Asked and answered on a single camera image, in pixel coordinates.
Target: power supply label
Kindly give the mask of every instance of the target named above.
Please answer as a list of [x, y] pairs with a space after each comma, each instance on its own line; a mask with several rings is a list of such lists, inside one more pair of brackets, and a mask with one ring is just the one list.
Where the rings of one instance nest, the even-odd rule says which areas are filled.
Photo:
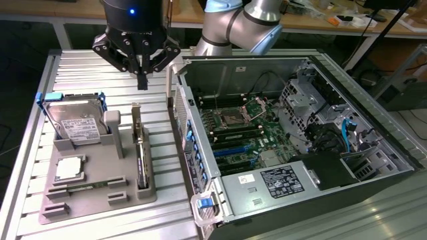
[[81, 118], [60, 121], [69, 139], [74, 141], [100, 138], [94, 118]]
[[260, 172], [269, 195], [278, 199], [304, 191], [298, 178], [290, 166], [282, 166]]

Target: green circuit board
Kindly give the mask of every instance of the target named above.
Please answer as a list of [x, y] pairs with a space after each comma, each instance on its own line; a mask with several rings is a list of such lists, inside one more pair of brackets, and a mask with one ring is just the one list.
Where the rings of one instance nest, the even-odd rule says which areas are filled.
[[[200, 110], [204, 129], [208, 136], [212, 135], [212, 133], [220, 133], [222, 130], [236, 130], [261, 126], [256, 137], [248, 137], [246, 139], [238, 139], [237, 141], [226, 141], [224, 144], [216, 143], [214, 139], [210, 139], [213, 154], [217, 151], [226, 151], [234, 148], [245, 149], [242, 153], [214, 157], [222, 175], [228, 175], [226, 173], [236, 173], [238, 170], [236, 170], [233, 166], [237, 166], [238, 163], [242, 163], [242, 172], [268, 167], [260, 156], [264, 151], [273, 151], [280, 164], [286, 163], [292, 156], [298, 155], [298, 151], [288, 140], [285, 131], [281, 128], [277, 119], [274, 119], [276, 113], [277, 109], [268, 106], [265, 100], [260, 100], [260, 98], [256, 99], [254, 96], [248, 99], [242, 106]], [[217, 148], [217, 146], [226, 144], [232, 146]]]

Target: motherboard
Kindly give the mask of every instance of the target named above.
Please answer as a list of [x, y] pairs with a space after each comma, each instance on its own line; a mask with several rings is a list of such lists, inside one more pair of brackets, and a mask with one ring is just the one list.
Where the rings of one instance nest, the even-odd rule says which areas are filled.
[[198, 101], [222, 176], [284, 164], [300, 154], [278, 124], [277, 110], [265, 97], [254, 94]]

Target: blue cable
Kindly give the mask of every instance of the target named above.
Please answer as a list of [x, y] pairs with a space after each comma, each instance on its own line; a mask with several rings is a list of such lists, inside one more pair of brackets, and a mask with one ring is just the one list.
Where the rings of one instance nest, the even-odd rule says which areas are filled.
[[340, 126], [341, 137], [344, 138], [348, 153], [349, 153], [349, 142], [348, 142], [348, 138], [346, 138], [346, 123], [349, 123], [349, 122], [350, 122], [349, 119], [344, 118], [344, 120], [341, 121], [341, 126]]

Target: aluminum extrusion table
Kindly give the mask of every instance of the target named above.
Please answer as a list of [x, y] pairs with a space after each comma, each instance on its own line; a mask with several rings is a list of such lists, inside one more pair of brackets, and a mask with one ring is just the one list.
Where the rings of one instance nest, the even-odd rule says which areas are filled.
[[[101, 89], [110, 110], [130, 127], [130, 103], [142, 102], [149, 128], [157, 201], [149, 204], [40, 225], [37, 221], [53, 128], [36, 105], [17, 154], [0, 212], [0, 239], [197, 239], [182, 173], [166, 113], [165, 73], [156, 73], [148, 91], [89, 50], [49, 56], [38, 92], [92, 93]], [[364, 202], [294, 223], [252, 240], [423, 240], [427, 235], [427, 171], [387, 188]]]
[[149, 131], [157, 200], [152, 203], [38, 224], [54, 130], [36, 104], [32, 107], [10, 184], [2, 202], [1, 239], [197, 239], [182, 172], [166, 111], [165, 72], [154, 73], [148, 90], [92, 51], [49, 56], [38, 92], [105, 93], [109, 110], [120, 110], [120, 128], [130, 128], [130, 104], [141, 103], [141, 121]]

